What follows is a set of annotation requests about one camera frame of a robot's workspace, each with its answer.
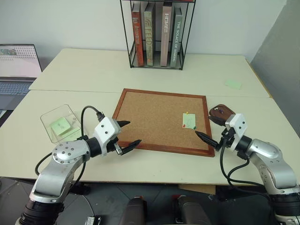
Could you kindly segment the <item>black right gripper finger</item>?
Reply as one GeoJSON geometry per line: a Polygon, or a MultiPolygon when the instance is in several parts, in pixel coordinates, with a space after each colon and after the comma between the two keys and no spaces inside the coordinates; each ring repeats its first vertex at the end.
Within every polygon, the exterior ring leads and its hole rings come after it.
{"type": "Polygon", "coordinates": [[[218,124],[219,126],[224,126],[225,127],[225,122],[226,120],[216,117],[216,116],[209,116],[209,120],[211,120],[213,123],[218,124]]]}
{"type": "Polygon", "coordinates": [[[213,140],[210,136],[199,131],[195,131],[195,133],[203,142],[205,142],[209,146],[212,146],[216,151],[220,150],[220,144],[217,141],[213,140]]]}

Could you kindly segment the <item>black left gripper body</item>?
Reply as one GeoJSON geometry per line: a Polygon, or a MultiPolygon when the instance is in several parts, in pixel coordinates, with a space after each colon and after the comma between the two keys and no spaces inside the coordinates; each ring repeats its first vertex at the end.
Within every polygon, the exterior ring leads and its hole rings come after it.
{"type": "Polygon", "coordinates": [[[114,135],[111,137],[109,143],[107,144],[107,152],[113,152],[116,151],[118,155],[122,154],[121,147],[117,144],[118,142],[118,135],[121,133],[121,127],[119,121],[116,119],[112,119],[113,124],[116,126],[116,131],[114,132],[114,135]]]}

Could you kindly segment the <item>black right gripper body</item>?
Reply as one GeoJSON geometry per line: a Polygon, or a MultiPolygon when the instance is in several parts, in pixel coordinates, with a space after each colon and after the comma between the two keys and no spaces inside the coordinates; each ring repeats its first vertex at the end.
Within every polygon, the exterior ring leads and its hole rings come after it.
{"type": "Polygon", "coordinates": [[[231,147],[234,142],[234,135],[235,130],[234,128],[227,129],[225,128],[224,131],[221,133],[222,137],[220,140],[220,145],[225,147],[231,147]]]}

